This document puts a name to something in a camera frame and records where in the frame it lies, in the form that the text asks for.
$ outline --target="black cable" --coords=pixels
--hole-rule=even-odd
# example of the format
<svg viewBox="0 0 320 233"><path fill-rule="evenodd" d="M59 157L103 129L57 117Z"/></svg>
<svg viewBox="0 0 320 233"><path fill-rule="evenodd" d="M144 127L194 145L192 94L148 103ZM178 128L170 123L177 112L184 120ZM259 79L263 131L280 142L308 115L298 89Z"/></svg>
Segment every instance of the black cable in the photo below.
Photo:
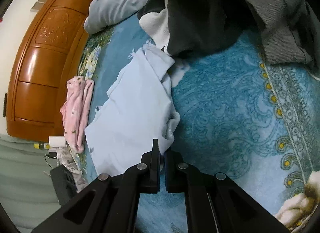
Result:
<svg viewBox="0 0 320 233"><path fill-rule="evenodd" d="M47 162L46 156L43 157L45 162L51 167L51 169L53 169L53 167Z"/></svg>

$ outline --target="pink towel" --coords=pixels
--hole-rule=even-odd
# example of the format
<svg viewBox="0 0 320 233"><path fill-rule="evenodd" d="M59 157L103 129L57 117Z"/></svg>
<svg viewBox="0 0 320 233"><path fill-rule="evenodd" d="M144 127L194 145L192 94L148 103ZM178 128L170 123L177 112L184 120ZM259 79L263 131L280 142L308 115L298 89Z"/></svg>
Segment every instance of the pink towel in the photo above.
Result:
<svg viewBox="0 0 320 233"><path fill-rule="evenodd" d="M88 124L90 102L94 81L84 77L74 77L67 82L67 100L60 108L64 127L64 137L69 146L78 154L84 150L82 139Z"/></svg>

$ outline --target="brown leather panel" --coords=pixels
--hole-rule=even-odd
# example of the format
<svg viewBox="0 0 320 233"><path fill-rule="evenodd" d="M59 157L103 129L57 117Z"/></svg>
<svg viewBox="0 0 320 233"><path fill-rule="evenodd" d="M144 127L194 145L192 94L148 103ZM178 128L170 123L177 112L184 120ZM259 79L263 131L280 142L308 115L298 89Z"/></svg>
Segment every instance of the brown leather panel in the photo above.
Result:
<svg viewBox="0 0 320 233"><path fill-rule="evenodd" d="M83 23L92 0L47 0L30 24L12 68L7 132L48 141L62 136L60 107L88 38Z"/></svg>
<svg viewBox="0 0 320 233"><path fill-rule="evenodd" d="M29 47L19 81L59 87L67 55L44 48Z"/></svg>
<svg viewBox="0 0 320 233"><path fill-rule="evenodd" d="M77 11L51 7L30 46L46 47L67 54L83 20L84 15Z"/></svg>
<svg viewBox="0 0 320 233"><path fill-rule="evenodd" d="M15 117L53 123L58 89L33 83L18 82Z"/></svg>
<svg viewBox="0 0 320 233"><path fill-rule="evenodd" d="M91 2L92 0L81 0L81 1L82 2L80 3L79 0L56 0L53 6L71 8L80 13L83 13L84 15L87 15L89 13L89 7L87 6L87 3L88 1Z"/></svg>

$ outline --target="curtain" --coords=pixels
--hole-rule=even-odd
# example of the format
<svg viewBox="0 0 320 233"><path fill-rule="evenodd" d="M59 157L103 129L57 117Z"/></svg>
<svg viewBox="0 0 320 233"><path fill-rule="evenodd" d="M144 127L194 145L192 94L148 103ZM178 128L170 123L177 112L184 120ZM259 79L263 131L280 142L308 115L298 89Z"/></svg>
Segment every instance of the curtain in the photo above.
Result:
<svg viewBox="0 0 320 233"><path fill-rule="evenodd" d="M0 202L21 233L33 228L60 208L44 150L33 142L0 135ZM46 158L52 167L55 160Z"/></svg>

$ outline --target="silver rivet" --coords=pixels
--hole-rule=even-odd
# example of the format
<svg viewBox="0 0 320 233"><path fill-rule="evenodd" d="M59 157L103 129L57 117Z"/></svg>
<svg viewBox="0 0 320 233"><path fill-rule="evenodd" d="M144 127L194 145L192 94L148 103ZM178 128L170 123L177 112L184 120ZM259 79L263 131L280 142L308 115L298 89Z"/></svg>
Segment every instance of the silver rivet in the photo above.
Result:
<svg viewBox="0 0 320 233"><path fill-rule="evenodd" d="M101 173L101 174L99 174L99 176L98 176L98 179L100 180L100 181L105 181L106 179L108 179L109 178L109 174L107 174L107 173Z"/></svg>
<svg viewBox="0 0 320 233"><path fill-rule="evenodd" d="M188 168L188 164L180 163L180 164L178 164L178 168L180 168L181 170L184 170L184 169Z"/></svg>
<svg viewBox="0 0 320 233"><path fill-rule="evenodd" d="M146 169L148 166L146 165L146 164L144 164L144 163L140 163L140 164L138 164L137 165L137 168L139 169L139 170L144 170L144 169Z"/></svg>
<svg viewBox="0 0 320 233"><path fill-rule="evenodd" d="M218 172L218 173L216 174L216 178L217 178L218 180L224 180L224 179L226 178L226 175L225 175L223 172Z"/></svg>

